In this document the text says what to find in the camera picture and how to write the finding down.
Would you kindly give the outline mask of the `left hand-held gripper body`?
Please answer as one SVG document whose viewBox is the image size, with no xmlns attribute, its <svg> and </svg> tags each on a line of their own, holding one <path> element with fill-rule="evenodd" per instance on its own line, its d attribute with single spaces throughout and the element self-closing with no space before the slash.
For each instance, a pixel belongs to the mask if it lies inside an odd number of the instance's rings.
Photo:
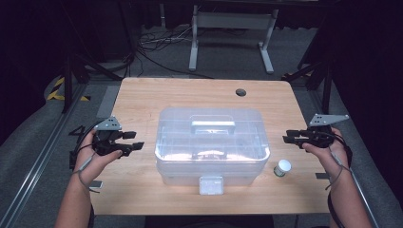
<svg viewBox="0 0 403 228">
<path fill-rule="evenodd" d="M 110 116 L 93 127 L 95 136 L 93 137 L 93 149 L 95 152 L 104 156 L 113 151 L 113 145 L 117 139 L 123 136 L 122 126 L 115 116 Z"/>
</svg>

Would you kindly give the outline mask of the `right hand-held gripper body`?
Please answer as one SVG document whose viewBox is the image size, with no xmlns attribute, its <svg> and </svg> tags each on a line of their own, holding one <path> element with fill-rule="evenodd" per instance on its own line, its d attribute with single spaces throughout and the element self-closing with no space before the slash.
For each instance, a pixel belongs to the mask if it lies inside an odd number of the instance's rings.
<svg viewBox="0 0 403 228">
<path fill-rule="evenodd" d="M 329 147 L 334 141 L 344 143 L 342 137 L 333 132 L 332 125 L 349 119 L 349 115 L 315 114 L 307 128 L 309 143 L 320 148 Z"/>
</svg>

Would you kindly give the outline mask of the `small white bottle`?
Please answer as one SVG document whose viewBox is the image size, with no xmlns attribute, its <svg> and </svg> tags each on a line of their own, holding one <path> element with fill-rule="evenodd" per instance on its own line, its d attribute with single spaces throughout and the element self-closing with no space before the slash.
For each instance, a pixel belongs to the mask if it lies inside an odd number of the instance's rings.
<svg viewBox="0 0 403 228">
<path fill-rule="evenodd" d="M 280 160 L 274 168 L 274 174 L 277 177 L 284 177 L 291 169 L 292 165 L 288 160 Z"/>
</svg>

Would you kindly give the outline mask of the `clear plastic storage box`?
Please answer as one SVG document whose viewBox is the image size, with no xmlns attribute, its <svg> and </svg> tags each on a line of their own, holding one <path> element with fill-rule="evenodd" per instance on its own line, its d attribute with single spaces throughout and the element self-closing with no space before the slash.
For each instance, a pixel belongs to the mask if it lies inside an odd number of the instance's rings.
<svg viewBox="0 0 403 228">
<path fill-rule="evenodd" d="M 221 195 L 225 186 L 251 184 L 269 157 L 256 109 L 168 107 L 160 113 L 155 158 L 166 184 Z"/>
</svg>

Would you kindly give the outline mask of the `person's right hand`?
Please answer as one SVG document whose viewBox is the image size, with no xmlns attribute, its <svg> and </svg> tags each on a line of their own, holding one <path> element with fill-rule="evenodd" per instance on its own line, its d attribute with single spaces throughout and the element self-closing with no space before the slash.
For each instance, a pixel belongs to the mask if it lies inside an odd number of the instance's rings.
<svg viewBox="0 0 403 228">
<path fill-rule="evenodd" d="M 326 148 L 316 147 L 306 142 L 302 148 L 317 156 L 319 162 L 330 176 L 331 183 L 335 183 L 341 176 L 342 170 L 348 168 L 346 151 L 340 141 L 334 141 Z"/>
</svg>

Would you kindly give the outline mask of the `person's left hand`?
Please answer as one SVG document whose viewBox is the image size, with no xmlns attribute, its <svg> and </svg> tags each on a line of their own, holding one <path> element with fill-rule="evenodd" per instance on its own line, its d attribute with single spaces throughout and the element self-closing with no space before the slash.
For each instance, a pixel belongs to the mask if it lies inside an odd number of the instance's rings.
<svg viewBox="0 0 403 228">
<path fill-rule="evenodd" d="M 92 148 L 95 130 L 86 134 L 79 146 L 79 152 L 73 173 L 78 175 L 79 182 L 88 188 L 105 169 L 105 167 L 122 156 L 121 150 L 115 150 L 108 155 L 100 156 Z"/>
</svg>

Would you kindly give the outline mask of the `black metal stand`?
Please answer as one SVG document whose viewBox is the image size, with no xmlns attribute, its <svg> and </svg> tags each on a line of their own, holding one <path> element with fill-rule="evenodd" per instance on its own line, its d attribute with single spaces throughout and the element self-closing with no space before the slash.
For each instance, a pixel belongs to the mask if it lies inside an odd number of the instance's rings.
<svg viewBox="0 0 403 228">
<path fill-rule="evenodd" d="M 75 78 L 79 85 L 86 85 L 90 81 L 86 66 L 90 66 L 93 71 L 105 75 L 112 81 L 121 81 L 123 78 L 99 64 L 104 57 L 101 56 L 102 48 L 88 14 L 86 0 L 57 1 L 66 17 L 66 24 L 62 29 L 67 37 L 65 40 L 67 59 L 63 71 L 65 79 L 63 113 L 66 113 L 75 101 L 72 79 Z"/>
<path fill-rule="evenodd" d="M 332 88 L 332 61 L 329 57 L 323 57 L 321 60 L 314 62 L 308 66 L 301 68 L 294 73 L 285 73 L 281 80 L 291 83 L 294 80 L 301 78 L 308 73 L 311 74 L 304 86 L 307 90 L 317 90 L 320 85 L 323 85 L 322 99 L 320 110 L 324 114 L 329 113 L 331 88 Z"/>
</svg>

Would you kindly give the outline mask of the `yellow black floor tape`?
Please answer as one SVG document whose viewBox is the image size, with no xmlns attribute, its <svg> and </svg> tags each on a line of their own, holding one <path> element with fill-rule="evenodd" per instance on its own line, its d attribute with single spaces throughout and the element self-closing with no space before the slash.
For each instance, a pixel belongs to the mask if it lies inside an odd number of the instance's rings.
<svg viewBox="0 0 403 228">
<path fill-rule="evenodd" d="M 50 93 L 47 96 L 48 100 L 58 100 L 58 101 L 63 101 L 65 99 L 64 95 L 61 95 L 59 93 L 60 88 L 65 82 L 65 78 L 63 76 L 59 77 L 57 81 L 55 82 L 53 88 L 51 89 Z"/>
</svg>

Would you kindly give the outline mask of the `person's dark clothing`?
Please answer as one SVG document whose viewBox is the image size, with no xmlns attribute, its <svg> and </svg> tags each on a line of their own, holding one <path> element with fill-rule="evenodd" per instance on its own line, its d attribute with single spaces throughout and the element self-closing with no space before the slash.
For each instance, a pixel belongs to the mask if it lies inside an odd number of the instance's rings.
<svg viewBox="0 0 403 228">
<path fill-rule="evenodd" d="M 275 228 L 272 216 L 147 216 L 144 228 Z"/>
</svg>

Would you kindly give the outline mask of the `white metal desk frame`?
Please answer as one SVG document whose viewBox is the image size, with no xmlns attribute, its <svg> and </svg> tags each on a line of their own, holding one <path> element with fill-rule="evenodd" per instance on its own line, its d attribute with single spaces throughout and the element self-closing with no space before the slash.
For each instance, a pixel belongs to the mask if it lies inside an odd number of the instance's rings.
<svg viewBox="0 0 403 228">
<path fill-rule="evenodd" d="M 198 61 L 198 29 L 260 29 L 265 30 L 263 41 L 259 42 L 259 51 L 265 71 L 274 73 L 274 68 L 269 56 L 268 46 L 278 19 L 278 10 L 273 9 L 269 14 L 234 13 L 234 12 L 204 12 L 198 5 L 193 6 L 192 13 L 192 43 L 188 69 L 195 71 Z"/>
</svg>

